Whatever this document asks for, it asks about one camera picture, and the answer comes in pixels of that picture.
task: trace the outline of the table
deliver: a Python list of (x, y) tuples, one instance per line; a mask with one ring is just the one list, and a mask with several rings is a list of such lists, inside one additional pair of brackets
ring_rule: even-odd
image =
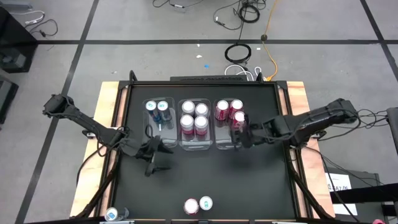
[[(116, 95), (118, 94), (118, 86), (119, 82), (103, 82), (101, 86), (101, 91), (99, 93), (94, 119), (97, 122), (107, 127), (111, 126), (114, 107), (116, 104)], [(305, 92), (305, 87), (303, 82), (287, 82), (287, 86), (289, 90), (290, 105), (292, 107), (293, 114), (301, 114), (309, 111), (310, 108), (308, 105), (307, 95)], [(121, 100), (119, 105), (119, 111), (117, 112), (116, 126), (121, 126), (123, 120), (123, 110), (124, 110), (124, 102), (126, 100), (126, 95), (127, 95), (127, 88), (124, 88), (121, 92)], [(282, 90), (279, 91), (279, 95), (281, 99), (284, 99), (284, 93)], [(282, 102), (282, 112), (283, 114), (287, 114), (287, 108), (284, 100), (281, 100), (281, 102)], [(311, 139), (308, 142), (308, 146), (319, 150), (318, 142), (315, 139)], [(96, 139), (89, 139), (84, 159), (86, 159), (95, 150), (96, 150)], [(110, 167), (113, 164), (113, 159), (115, 154), (116, 154), (115, 152), (112, 152), (111, 160), (109, 162)], [(293, 153), (293, 151), (290, 154), (292, 156), (292, 159), (295, 159), (294, 157), (295, 154)], [(307, 181), (308, 189), (314, 195), (318, 203), (325, 209), (325, 211), (334, 217), (335, 213), (333, 210), (333, 204), (331, 202), (330, 193), (326, 184), (325, 171), (323, 169), (323, 163), (320, 155), (316, 152), (304, 148), (302, 150), (302, 161), (303, 161), (303, 168), (305, 171), (305, 178)], [(104, 165), (104, 158), (100, 156), (94, 156), (86, 163), (84, 168), (82, 168), (70, 216), (79, 214), (88, 204), (88, 202), (91, 200), (95, 192), (98, 190), (98, 187), (100, 185), (103, 165)], [(297, 188), (297, 197), (300, 206), (301, 217), (307, 217), (303, 194), (301, 193), (298, 186), (296, 186), (296, 188)], [(100, 215), (105, 214), (106, 205), (108, 204), (109, 194), (110, 194), (110, 185), (108, 186), (103, 195)], [(313, 211), (313, 215), (315, 218), (317, 217), (315, 211)]]

